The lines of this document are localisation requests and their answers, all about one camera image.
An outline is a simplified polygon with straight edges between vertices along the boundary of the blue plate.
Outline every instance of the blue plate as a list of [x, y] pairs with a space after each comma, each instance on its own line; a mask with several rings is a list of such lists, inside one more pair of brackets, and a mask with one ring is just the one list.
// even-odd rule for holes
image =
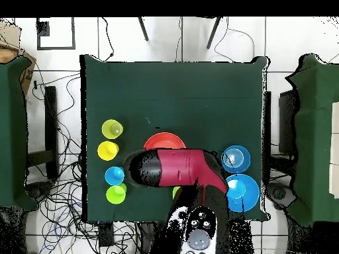
[[250, 153], [245, 147], [228, 147], [221, 155], [222, 166], [229, 173], [243, 173], [250, 166]]
[[259, 200], [259, 186], [248, 175], [231, 175], [226, 179], [228, 185], [228, 208], [234, 212], [246, 212]]

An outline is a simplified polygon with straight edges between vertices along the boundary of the chair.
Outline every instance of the chair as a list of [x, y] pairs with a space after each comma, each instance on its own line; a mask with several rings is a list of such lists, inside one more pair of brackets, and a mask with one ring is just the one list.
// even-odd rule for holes
[[[219, 22], [220, 22], [222, 17], [201, 17], [201, 18], [205, 18], [205, 19], [217, 18], [216, 21], [215, 21], [215, 25], [213, 26], [211, 35], [209, 36], [209, 42], [207, 43], [206, 48], [209, 49], [211, 47], [213, 38], [215, 37], [215, 32], [217, 31]], [[138, 19], [139, 19], [139, 23], [140, 23], [140, 26], [141, 26], [141, 29], [142, 29], [142, 33], [144, 33], [145, 40], [148, 41], [148, 35], [147, 35], [146, 29], [145, 29], [144, 21], [142, 20], [142, 17], [138, 17]]]

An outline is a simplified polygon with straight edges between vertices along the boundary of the lime green cup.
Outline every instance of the lime green cup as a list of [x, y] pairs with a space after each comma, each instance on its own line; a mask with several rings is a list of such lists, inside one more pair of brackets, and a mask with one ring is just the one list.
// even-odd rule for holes
[[115, 138], [122, 134], [124, 128], [122, 124], [116, 120], [107, 120], [106, 122], [103, 123], [101, 131], [104, 137], [110, 140], [114, 140]]
[[181, 188], [180, 186], [175, 186], [175, 187], [173, 188], [173, 198], [175, 197], [176, 192], [177, 192], [180, 188]]
[[111, 204], [121, 204], [126, 197], [127, 187], [124, 183], [109, 187], [106, 198]]

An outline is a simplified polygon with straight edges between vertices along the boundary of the plate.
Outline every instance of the plate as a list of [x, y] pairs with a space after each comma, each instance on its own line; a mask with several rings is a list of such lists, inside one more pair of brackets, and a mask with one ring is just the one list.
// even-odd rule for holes
[[186, 148], [183, 141], [179, 136], [171, 134], [169, 132], [160, 132], [154, 134], [146, 141], [144, 148], [153, 149], [153, 148], [171, 148], [171, 149], [181, 149]]
[[259, 186], [248, 175], [231, 175], [226, 179], [228, 185], [228, 208], [234, 212], [246, 212], [259, 200]]

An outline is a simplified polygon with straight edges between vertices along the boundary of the blue cup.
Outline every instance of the blue cup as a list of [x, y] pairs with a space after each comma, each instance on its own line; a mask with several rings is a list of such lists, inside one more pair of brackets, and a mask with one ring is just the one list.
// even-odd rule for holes
[[111, 186], [121, 184], [124, 181], [124, 170], [121, 167], [110, 167], [106, 170], [105, 180]]
[[250, 153], [245, 147], [228, 147], [221, 155], [222, 166], [229, 173], [243, 173], [250, 166]]
[[259, 186], [248, 175], [231, 175], [226, 179], [228, 208], [233, 212], [246, 212], [259, 200]]

